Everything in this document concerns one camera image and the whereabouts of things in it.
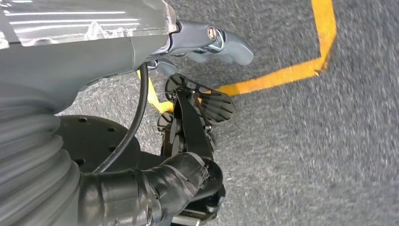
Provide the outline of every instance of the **bolt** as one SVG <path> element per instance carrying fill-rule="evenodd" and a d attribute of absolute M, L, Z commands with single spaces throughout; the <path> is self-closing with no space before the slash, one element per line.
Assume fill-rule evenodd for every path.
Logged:
<path fill-rule="evenodd" d="M 213 27 L 213 26 L 209 26 L 207 32 L 208 32 L 208 38 L 209 38 L 211 41 L 215 41 L 216 38 L 217 38 L 216 28 Z"/>

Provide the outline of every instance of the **black electrical cord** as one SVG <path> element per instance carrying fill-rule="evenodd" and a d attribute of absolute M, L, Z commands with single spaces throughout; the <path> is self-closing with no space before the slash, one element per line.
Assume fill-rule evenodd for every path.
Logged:
<path fill-rule="evenodd" d="M 147 63 L 144 62 L 140 66 L 140 97 L 138 100 L 137 110 L 135 117 L 130 125 L 128 132 L 126 133 L 125 137 L 116 147 L 116 149 L 108 156 L 107 159 L 104 160 L 94 171 L 93 173 L 101 173 L 106 171 L 111 164 L 123 153 L 126 147 L 130 144 L 132 139 L 135 137 L 135 134 L 140 126 L 141 120 L 143 119 L 145 106 L 147 104 L 147 97 L 148 97 L 148 68 Z"/>

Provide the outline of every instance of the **yellow floor tape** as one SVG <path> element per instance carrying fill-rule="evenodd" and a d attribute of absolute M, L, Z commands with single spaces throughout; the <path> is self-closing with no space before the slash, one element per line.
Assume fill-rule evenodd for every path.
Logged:
<path fill-rule="evenodd" d="M 319 58 L 280 69 L 256 79 L 228 84 L 216 90 L 229 96 L 251 93 L 254 91 L 279 86 L 285 83 L 318 76 L 318 72 L 327 68 L 329 53 L 336 36 L 336 25 L 332 0 L 312 0 L 313 13 L 320 42 Z M 160 103 L 151 80 L 148 102 L 160 113 L 173 110 L 169 101 Z"/>

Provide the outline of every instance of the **gray carpet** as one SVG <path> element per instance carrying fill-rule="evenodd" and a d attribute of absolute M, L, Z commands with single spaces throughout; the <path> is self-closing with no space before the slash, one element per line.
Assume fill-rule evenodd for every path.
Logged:
<path fill-rule="evenodd" d="M 319 56 L 310 0 L 169 0 L 179 18 L 244 37 L 251 65 L 174 60 L 210 87 L 255 78 Z M 234 97 L 234 118 L 217 125 L 215 159 L 227 200 L 211 226 L 399 225 L 399 1 L 334 0 L 337 39 L 319 77 Z M 165 77 L 152 73 L 156 90 Z M 102 81 L 65 114 L 128 126 L 136 75 Z M 157 112 L 138 132 L 158 153 Z"/>

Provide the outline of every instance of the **plastic wrap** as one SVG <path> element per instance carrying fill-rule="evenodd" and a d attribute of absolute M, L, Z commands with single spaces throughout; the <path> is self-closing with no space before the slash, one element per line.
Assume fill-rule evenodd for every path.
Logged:
<path fill-rule="evenodd" d="M 12 27 L 23 46 L 165 35 L 176 29 L 175 12 L 163 0 L 3 0 L 0 8 L 6 18 L 2 24 Z M 7 45 L 0 31 L 0 48 Z"/>

